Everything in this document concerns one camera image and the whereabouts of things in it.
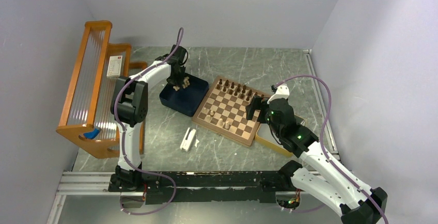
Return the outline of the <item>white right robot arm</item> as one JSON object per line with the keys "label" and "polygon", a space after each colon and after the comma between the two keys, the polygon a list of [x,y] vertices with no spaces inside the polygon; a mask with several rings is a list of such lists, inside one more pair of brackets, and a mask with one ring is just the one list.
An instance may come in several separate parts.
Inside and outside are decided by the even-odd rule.
{"label": "white right robot arm", "polygon": [[280,169],[278,181],[283,189],[295,187],[311,194],[337,213],[342,223],[377,223],[384,217],[386,191],[371,188],[335,159],[315,133],[297,122],[287,99],[255,96],[245,110],[247,120],[259,111],[258,122],[269,126],[278,143],[321,175],[315,177],[290,161]]}

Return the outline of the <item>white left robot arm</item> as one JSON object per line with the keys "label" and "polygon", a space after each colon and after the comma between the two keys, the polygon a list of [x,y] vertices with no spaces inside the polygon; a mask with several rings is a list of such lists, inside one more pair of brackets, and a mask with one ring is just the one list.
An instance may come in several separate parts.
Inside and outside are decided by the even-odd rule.
{"label": "white left robot arm", "polygon": [[175,91],[186,88],[190,84],[185,74],[188,56],[185,48],[173,45],[169,54],[156,58],[143,71],[116,80],[111,113],[117,123],[120,153],[115,175],[128,190],[138,190],[143,184],[142,161],[134,140],[140,137],[140,128],[146,119],[148,91],[163,80]]}

